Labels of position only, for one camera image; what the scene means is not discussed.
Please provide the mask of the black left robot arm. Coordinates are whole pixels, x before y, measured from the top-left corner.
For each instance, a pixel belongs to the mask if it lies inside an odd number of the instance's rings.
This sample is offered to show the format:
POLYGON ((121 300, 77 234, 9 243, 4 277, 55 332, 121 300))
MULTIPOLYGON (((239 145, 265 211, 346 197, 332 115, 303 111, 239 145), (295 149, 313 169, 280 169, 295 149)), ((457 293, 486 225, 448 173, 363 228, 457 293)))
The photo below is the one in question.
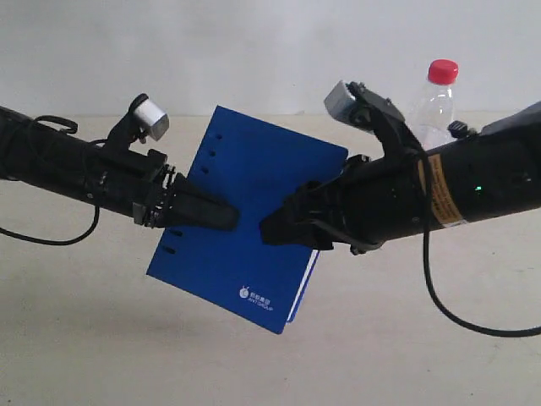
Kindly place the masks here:
POLYGON ((237 226, 238 210, 176 172, 166 154, 131 150, 143 134, 133 114, 104 140, 79 139, 77 130, 65 118, 30 118, 3 107, 1 177, 116 212, 143 227, 237 226))

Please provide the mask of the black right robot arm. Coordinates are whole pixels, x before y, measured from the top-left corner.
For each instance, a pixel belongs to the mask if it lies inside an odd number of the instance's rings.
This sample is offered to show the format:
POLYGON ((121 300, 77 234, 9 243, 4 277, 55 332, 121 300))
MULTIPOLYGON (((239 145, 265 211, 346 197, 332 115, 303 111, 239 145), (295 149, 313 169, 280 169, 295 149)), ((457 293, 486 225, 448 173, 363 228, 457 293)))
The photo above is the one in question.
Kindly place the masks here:
POLYGON ((393 102, 358 82, 324 101, 338 122, 372 134, 383 156, 349 157, 329 181, 310 180, 260 222, 266 244, 355 254, 384 243, 538 209, 540 106, 480 130, 455 121, 453 141, 425 150, 393 102))

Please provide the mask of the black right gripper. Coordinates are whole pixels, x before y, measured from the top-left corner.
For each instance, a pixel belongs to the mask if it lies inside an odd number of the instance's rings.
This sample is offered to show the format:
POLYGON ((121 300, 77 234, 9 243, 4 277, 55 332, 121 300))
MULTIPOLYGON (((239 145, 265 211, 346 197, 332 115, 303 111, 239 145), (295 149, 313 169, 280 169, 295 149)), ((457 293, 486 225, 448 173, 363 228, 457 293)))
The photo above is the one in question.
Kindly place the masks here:
POLYGON ((358 83, 355 126, 373 135, 384 155, 347 160, 338 179, 308 181, 260 222, 265 244, 333 250, 332 237, 319 227, 336 227, 356 254, 377 250, 395 239, 421 234, 426 216, 421 146, 392 101, 358 83))

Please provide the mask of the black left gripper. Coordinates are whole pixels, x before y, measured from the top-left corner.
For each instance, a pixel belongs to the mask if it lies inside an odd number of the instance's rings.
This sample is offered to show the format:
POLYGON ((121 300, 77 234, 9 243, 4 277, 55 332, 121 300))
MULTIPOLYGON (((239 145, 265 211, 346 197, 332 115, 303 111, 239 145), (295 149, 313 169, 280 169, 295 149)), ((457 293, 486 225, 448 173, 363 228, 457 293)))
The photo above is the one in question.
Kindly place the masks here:
POLYGON ((198 189, 167 163, 167 155, 149 150, 145 168, 132 202, 134 223, 147 228, 190 226, 231 231, 238 210, 214 195, 198 189))

